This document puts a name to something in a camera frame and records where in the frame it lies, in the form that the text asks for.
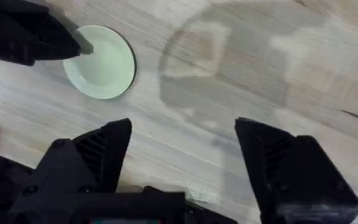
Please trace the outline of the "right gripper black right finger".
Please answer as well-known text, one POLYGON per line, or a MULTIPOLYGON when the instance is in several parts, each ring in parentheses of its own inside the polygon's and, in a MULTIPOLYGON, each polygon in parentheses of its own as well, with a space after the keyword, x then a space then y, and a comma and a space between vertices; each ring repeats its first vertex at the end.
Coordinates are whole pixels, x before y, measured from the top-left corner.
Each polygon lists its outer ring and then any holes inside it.
POLYGON ((348 224, 358 196, 319 142, 247 118, 234 129, 262 223, 348 224))

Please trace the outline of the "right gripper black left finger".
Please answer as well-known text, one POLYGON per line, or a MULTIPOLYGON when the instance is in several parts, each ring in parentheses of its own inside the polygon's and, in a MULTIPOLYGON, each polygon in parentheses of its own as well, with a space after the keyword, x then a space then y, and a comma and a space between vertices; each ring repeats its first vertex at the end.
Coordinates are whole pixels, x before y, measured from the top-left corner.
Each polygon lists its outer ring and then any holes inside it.
POLYGON ((10 211, 64 213, 113 203, 132 134, 130 119, 111 121, 47 149, 10 211))

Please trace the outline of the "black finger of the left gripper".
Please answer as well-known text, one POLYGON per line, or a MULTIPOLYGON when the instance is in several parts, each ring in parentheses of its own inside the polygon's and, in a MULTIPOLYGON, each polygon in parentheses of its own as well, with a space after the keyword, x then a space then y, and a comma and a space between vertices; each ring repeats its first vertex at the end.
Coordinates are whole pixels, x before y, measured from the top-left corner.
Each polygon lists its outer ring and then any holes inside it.
POLYGON ((0 60, 33 66, 40 60, 64 60, 81 47, 47 6, 0 0, 0 60))

